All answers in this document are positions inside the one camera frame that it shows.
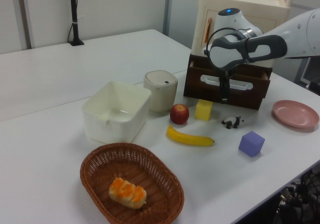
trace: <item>red apple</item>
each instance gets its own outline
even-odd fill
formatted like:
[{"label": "red apple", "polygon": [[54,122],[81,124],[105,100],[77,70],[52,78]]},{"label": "red apple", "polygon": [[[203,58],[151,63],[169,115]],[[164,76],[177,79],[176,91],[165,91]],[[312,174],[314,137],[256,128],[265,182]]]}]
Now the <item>red apple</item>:
[{"label": "red apple", "polygon": [[170,119],[174,124],[185,124],[189,119],[189,109],[183,104],[175,104],[170,111]]}]

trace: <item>plate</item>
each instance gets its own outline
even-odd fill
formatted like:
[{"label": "plate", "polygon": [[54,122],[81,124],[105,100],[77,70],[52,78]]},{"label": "plate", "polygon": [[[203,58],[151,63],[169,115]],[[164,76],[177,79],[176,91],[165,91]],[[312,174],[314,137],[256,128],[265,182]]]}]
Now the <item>plate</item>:
[{"label": "plate", "polygon": [[311,128],[319,122],[315,110],[294,100],[277,101],[273,104],[273,113],[280,121],[295,128]]}]

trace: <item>bread roll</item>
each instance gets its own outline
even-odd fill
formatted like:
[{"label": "bread roll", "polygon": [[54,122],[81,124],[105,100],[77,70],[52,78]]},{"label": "bread roll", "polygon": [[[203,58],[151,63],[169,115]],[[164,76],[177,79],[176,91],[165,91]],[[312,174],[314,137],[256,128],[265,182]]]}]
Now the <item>bread roll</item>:
[{"label": "bread roll", "polygon": [[117,177],[109,187],[109,196],[128,208],[138,209],[146,203],[147,192],[142,186],[135,186]]}]

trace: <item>banana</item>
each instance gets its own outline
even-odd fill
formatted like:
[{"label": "banana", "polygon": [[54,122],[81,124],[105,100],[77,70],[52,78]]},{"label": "banana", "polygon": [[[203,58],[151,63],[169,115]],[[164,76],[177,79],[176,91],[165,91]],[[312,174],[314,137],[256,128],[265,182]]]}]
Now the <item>banana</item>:
[{"label": "banana", "polygon": [[215,140],[211,139],[207,136],[200,136],[200,135],[188,135],[181,132],[176,131],[170,124],[168,129],[166,130],[166,134],[172,140],[183,143],[187,145],[193,146],[212,146]]}]

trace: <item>wicker basket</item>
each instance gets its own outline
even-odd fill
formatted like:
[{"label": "wicker basket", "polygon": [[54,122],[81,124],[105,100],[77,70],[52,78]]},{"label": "wicker basket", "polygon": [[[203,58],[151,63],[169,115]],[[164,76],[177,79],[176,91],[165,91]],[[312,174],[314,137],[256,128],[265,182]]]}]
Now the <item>wicker basket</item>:
[{"label": "wicker basket", "polygon": [[[146,204],[131,209],[109,197],[117,177],[142,186]],[[113,143],[93,150],[82,162],[80,178],[95,205],[111,224],[169,224],[184,205],[177,177],[148,149],[132,143]]]}]

